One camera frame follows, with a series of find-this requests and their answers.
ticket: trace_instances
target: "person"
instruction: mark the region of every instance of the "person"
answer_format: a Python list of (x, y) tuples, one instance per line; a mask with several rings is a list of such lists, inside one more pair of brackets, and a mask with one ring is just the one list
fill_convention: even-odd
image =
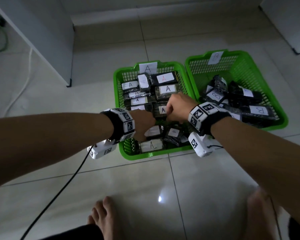
[[(167, 104), (167, 120), (187, 122), (197, 105), (187, 95), (172, 94)], [(130, 115), (135, 121), (134, 138), (144, 141), (144, 133), (155, 124), (152, 113), (137, 109), (130, 111)], [(110, 117), (102, 113), (53, 113), (0, 119), (0, 185), (111, 138), (115, 127)], [(230, 116), (216, 120), (208, 129), (260, 186), (247, 201), (243, 239), (275, 239), (276, 223), (271, 215), (269, 195), (292, 216), (300, 234), (300, 146)], [(107, 196), (95, 203), (86, 226), (48, 239), (69, 236), (123, 239), (112, 199)]]

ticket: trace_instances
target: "person's right foot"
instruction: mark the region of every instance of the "person's right foot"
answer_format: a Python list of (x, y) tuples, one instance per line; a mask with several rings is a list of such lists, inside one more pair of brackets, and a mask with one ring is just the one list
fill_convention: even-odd
[(248, 221), (243, 239), (274, 240), (277, 225), (270, 196), (259, 188), (248, 198), (247, 205)]
[(106, 196), (103, 201), (97, 201), (88, 216), (88, 224), (96, 224), (104, 240), (123, 240), (123, 233), (112, 199)]

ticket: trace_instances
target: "green cable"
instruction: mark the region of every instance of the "green cable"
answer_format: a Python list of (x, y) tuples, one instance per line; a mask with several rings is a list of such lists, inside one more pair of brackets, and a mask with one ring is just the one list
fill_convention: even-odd
[(3, 48), (0, 49), (0, 52), (3, 52), (8, 48), (8, 35), (2, 26), (0, 26), (0, 30), (3, 32), (5, 40), (6, 40)]

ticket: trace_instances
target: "green plastic basket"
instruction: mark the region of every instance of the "green plastic basket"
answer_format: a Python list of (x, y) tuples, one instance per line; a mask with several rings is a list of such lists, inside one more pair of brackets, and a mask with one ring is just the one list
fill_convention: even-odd
[[(130, 80), (136, 79), (137, 74), (139, 73), (139, 64), (141, 63), (150, 63), (150, 62), (158, 62), (157, 65), (157, 73), (163, 72), (172, 72), (176, 71), (176, 77), (179, 82), (180, 87), (182, 88), (182, 92), (184, 94), (188, 94), (193, 99), (195, 98), (191, 83), (187, 76), (186, 69), (184, 66), (179, 62), (160, 62), (159, 60), (155, 61), (147, 61), (147, 62), (140, 62), (135, 64), (134, 67), (124, 67), (119, 68), (114, 72), (113, 75), (113, 85), (114, 85), (114, 96), (115, 96), (115, 105), (116, 107), (123, 108), (124, 107), (124, 97), (122, 92), (122, 83), (128, 82)], [(135, 139), (128, 139), (119, 143), (119, 149), (121, 155), (128, 160), (137, 160), (147, 157), (158, 156), (162, 154), (172, 153), (172, 152), (179, 152), (184, 150), (192, 149), (191, 145), (177, 147), (177, 148), (168, 148), (161, 151), (155, 152), (147, 152), (138, 154), (137, 153), (138, 144)]]
[[(208, 65), (212, 53), (220, 51), (223, 51), (223, 54), (219, 63)], [(273, 121), (271, 126), (263, 128), (263, 130), (278, 130), (288, 125), (287, 115), (247, 52), (241, 50), (228, 51), (227, 49), (209, 51), (203, 55), (188, 57), (185, 61), (185, 67), (197, 100), (199, 100), (200, 92), (207, 87), (209, 81), (219, 74), (228, 84), (234, 80), (247, 89), (262, 93), (262, 104), (270, 105), (277, 117), (277, 120)]]

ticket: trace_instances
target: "glossy white floor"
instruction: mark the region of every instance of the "glossy white floor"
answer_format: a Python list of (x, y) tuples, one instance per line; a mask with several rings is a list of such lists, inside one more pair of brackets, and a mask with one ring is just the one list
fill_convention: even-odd
[[(0, 53), (0, 117), (28, 69), (29, 47), (7, 30), (10, 46)], [(213, 20), (203, 15), (146, 20), (140, 15), (140, 22), (94, 30), (98, 27), (77, 28), (72, 88), (33, 54), (31, 82), (9, 116), (99, 112), (115, 105), (112, 75), (117, 68), (148, 60), (184, 63), (188, 56), (216, 49), (245, 50), (289, 118), (285, 129), (272, 133), (300, 144), (300, 55), (292, 54), (259, 11)], [(0, 187), (0, 239), (20, 238), (85, 154)], [(88, 158), (27, 239), (85, 224), (94, 202), (106, 195), (114, 198), (129, 239), (238, 239), (246, 199), (256, 186), (224, 149), (206, 158), (187, 151), (138, 161), (125, 160), (116, 150), (98, 160)], [(287, 214), (279, 219), (283, 239), (288, 239), (287, 219)]]

